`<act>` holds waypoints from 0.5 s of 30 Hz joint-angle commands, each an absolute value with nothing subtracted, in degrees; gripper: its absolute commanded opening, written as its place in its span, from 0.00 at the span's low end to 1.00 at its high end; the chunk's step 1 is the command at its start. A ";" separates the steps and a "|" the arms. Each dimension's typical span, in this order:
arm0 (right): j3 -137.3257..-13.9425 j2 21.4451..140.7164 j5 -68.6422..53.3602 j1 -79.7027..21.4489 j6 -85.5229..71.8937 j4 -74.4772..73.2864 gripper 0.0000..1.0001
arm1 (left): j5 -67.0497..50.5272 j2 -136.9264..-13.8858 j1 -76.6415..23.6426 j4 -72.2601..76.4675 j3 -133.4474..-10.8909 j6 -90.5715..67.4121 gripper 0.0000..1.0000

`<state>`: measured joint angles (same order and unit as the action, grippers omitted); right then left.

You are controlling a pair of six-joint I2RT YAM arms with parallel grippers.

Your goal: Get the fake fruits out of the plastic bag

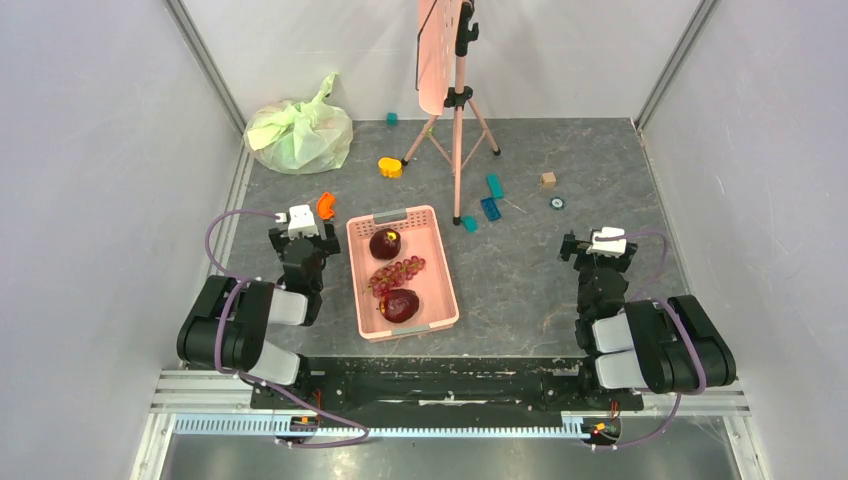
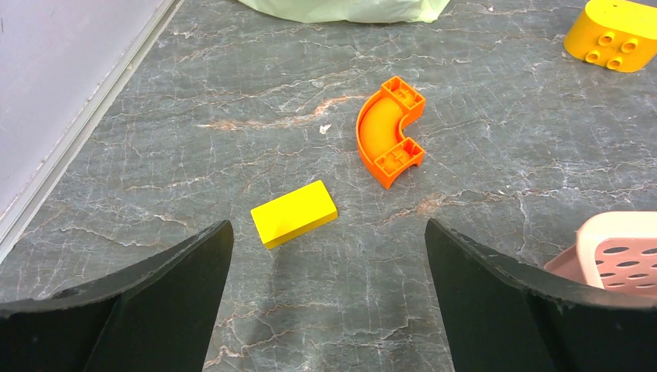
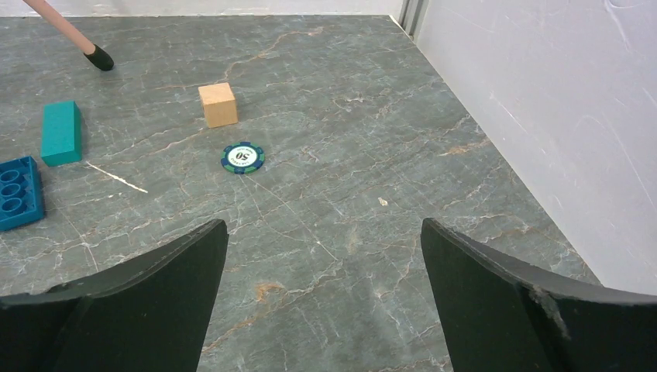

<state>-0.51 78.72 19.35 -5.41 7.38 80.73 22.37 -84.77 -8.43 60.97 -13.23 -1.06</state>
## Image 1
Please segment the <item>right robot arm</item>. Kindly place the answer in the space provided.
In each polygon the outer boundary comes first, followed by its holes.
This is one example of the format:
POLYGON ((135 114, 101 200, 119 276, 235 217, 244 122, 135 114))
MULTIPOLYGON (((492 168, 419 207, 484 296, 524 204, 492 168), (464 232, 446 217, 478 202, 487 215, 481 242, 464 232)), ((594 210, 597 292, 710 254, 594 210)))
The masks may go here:
POLYGON ((575 338, 587 354, 577 392, 602 408, 619 390, 699 394, 737 379, 729 346, 693 295, 645 298, 625 277, 639 233, 613 227, 564 235, 559 256, 578 274, 575 338))

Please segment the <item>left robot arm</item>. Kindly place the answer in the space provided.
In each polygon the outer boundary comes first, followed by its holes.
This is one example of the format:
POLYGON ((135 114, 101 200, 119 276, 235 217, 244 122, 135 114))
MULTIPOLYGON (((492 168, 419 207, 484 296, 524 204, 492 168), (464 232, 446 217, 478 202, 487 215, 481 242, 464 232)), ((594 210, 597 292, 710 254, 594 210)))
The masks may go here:
POLYGON ((326 260, 340 252, 334 225, 318 224, 318 233, 269 230, 283 265, 275 282, 240 282, 234 277, 207 278, 176 340, 178 357, 193 366, 242 372, 275 383, 278 397, 290 407, 306 405, 314 394, 308 360, 267 340, 271 325, 310 326, 323 300, 326 260))

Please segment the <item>light green plastic bag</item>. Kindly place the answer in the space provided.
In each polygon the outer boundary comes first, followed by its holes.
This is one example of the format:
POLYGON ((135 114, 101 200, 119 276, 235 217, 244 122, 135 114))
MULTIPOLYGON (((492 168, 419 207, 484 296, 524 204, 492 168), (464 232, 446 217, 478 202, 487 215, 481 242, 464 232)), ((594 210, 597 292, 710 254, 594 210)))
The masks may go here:
POLYGON ((353 122, 330 105, 336 72, 308 101, 272 104, 258 110, 243 133, 251 155, 266 168, 287 175, 317 174, 341 168, 350 152, 353 122))

